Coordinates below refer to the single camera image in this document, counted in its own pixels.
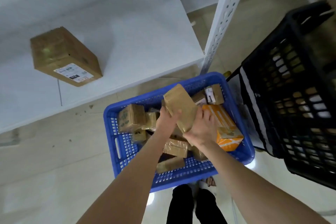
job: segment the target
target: blue plastic basket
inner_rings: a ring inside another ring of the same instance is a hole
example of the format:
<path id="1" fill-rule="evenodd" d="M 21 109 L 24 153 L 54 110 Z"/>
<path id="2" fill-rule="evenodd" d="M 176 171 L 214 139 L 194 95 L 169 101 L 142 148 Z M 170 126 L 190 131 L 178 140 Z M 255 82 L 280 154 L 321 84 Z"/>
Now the blue plastic basket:
<path id="1" fill-rule="evenodd" d="M 244 165 L 250 163 L 254 159 L 254 147 L 240 117 L 237 105 L 232 98 L 225 77 L 220 73 L 212 72 L 184 80 L 179 83 L 190 95 L 193 95 L 205 87 L 213 84 L 219 83 L 221 85 L 225 100 L 223 106 L 244 135 L 244 139 L 238 148 L 235 151 L 229 152 L 229 154 L 231 154 Z M 124 167 L 134 158 L 141 148 L 141 146 L 131 143 L 131 134 L 118 133 L 118 113 L 129 104 L 143 105 L 145 107 L 145 111 L 147 111 L 150 107 L 161 108 L 161 100 L 163 99 L 163 95 L 175 85 L 176 83 L 149 93 L 142 94 L 140 96 L 136 96 L 134 98 L 111 104 L 106 107 L 104 111 L 104 122 L 115 177 L 120 174 Z M 185 158 L 184 161 L 185 167 L 183 168 L 175 169 L 163 174 L 156 173 L 150 192 L 167 189 L 217 174 L 215 167 L 213 167 L 210 161 L 199 162 L 193 157 Z"/>

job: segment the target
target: leg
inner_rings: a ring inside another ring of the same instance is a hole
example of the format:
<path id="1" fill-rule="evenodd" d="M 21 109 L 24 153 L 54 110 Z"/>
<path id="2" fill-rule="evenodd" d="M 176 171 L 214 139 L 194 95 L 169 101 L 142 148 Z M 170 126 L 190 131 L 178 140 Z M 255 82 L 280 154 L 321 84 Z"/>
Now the leg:
<path id="1" fill-rule="evenodd" d="M 187 184 L 179 185 L 173 190 L 173 198 L 170 202 L 167 224 L 193 222 L 194 198 L 191 188 Z"/>
<path id="2" fill-rule="evenodd" d="M 196 204 L 195 214 L 200 223 L 227 224 L 222 212 L 217 207 L 215 196 L 207 189 L 199 189 Z"/>

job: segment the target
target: black plastic crate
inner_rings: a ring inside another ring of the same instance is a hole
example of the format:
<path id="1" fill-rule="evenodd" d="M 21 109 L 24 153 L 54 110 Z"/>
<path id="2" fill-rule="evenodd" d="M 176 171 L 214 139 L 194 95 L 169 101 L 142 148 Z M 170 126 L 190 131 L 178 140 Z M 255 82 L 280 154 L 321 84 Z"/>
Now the black plastic crate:
<path id="1" fill-rule="evenodd" d="M 335 62 L 321 66 L 304 36 L 332 15 L 325 1 L 288 12 L 242 66 L 288 170 L 336 189 Z"/>

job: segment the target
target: shelf surface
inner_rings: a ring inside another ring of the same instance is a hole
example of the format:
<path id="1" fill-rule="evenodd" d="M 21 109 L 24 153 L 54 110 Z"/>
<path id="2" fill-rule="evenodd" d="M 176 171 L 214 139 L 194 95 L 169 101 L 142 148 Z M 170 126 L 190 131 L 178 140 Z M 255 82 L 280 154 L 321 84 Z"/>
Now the shelf surface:
<path id="1" fill-rule="evenodd" d="M 57 79 L 34 70 L 29 39 L 60 26 L 98 57 L 102 78 L 82 87 L 59 81 L 58 89 Z M 0 51 L 0 133 L 204 58 L 180 0 L 102 0 L 7 37 Z"/>

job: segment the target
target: orange box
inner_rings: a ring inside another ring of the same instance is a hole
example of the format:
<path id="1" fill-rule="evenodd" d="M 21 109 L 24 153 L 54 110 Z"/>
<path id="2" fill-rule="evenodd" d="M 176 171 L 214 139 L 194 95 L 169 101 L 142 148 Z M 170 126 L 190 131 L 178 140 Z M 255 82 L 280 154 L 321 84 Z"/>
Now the orange box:
<path id="1" fill-rule="evenodd" d="M 244 136 L 229 114 L 221 105 L 203 105 L 202 108 L 209 110 L 216 118 L 218 124 L 217 144 L 225 151 L 234 151 Z"/>

